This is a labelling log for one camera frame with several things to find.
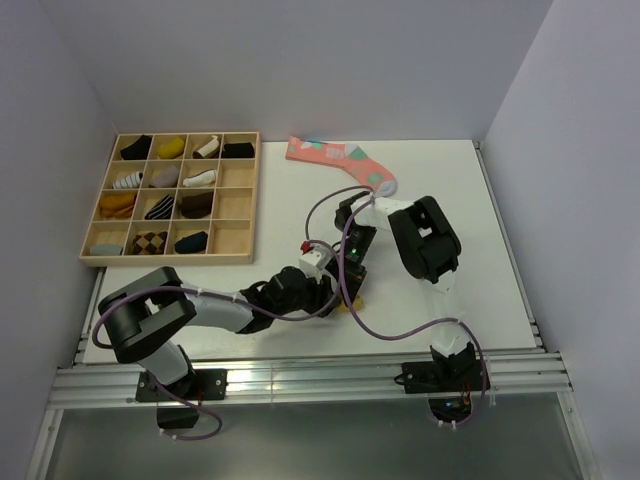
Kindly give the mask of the tan yellow sock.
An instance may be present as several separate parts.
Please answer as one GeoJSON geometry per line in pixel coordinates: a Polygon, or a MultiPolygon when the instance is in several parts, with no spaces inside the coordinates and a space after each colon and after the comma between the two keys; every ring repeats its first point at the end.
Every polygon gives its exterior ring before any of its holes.
{"type": "Polygon", "coordinates": [[[357,295],[352,300],[352,307],[351,308],[348,307],[348,305],[345,303],[344,299],[341,299],[340,303],[336,307],[336,311],[340,312],[340,313],[350,313],[352,310],[359,311],[359,310],[361,310],[363,308],[364,308],[364,301],[363,301],[363,299],[362,299],[362,297],[360,295],[357,295]]]}

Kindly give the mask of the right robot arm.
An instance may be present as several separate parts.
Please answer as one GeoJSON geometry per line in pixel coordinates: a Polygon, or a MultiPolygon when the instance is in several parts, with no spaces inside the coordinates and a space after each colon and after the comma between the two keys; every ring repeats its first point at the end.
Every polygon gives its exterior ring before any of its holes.
{"type": "Polygon", "coordinates": [[[455,292],[461,243],[435,198],[414,202],[375,199],[366,193],[339,204],[335,226],[342,232],[338,282],[343,303],[352,311],[364,279],[362,261],[379,230],[389,231],[406,272],[419,283],[431,329],[433,378],[443,389],[462,383],[476,362],[471,334],[462,326],[455,292]]]}

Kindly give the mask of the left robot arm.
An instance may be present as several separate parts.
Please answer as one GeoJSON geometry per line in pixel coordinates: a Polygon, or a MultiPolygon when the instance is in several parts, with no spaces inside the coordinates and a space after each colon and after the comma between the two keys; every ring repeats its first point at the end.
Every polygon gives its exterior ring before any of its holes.
{"type": "Polygon", "coordinates": [[[122,364],[137,363],[172,399],[191,394],[197,380],[184,349],[172,342],[192,325],[250,335],[276,319],[304,321],[325,317],[340,295],[332,276],[318,278],[287,266],[267,281],[232,293],[204,291],[182,281],[172,267],[161,267],[104,297],[92,331],[96,347],[112,350],[122,364]]]}

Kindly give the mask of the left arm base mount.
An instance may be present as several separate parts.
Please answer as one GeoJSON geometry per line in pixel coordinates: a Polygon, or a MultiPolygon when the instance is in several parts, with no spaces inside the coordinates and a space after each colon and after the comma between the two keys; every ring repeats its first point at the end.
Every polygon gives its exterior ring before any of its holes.
{"type": "Polygon", "coordinates": [[[162,407],[160,403],[176,401],[176,398],[202,407],[205,401],[221,401],[226,396],[226,369],[196,369],[170,385],[163,385],[148,371],[140,374],[135,393],[137,403],[155,403],[159,428],[171,433],[181,433],[193,428],[201,413],[180,402],[180,407],[162,407]]]}

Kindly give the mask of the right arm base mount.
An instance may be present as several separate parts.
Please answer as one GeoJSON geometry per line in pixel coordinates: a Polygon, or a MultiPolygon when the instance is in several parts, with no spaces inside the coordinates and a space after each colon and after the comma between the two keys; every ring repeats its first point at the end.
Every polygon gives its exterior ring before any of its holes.
{"type": "Polygon", "coordinates": [[[486,364],[469,342],[459,353],[445,356],[431,348],[429,361],[404,362],[394,383],[405,394],[445,394],[430,399],[429,409],[438,422],[451,427],[468,420],[473,413],[472,394],[484,396],[490,386],[486,364]]]}

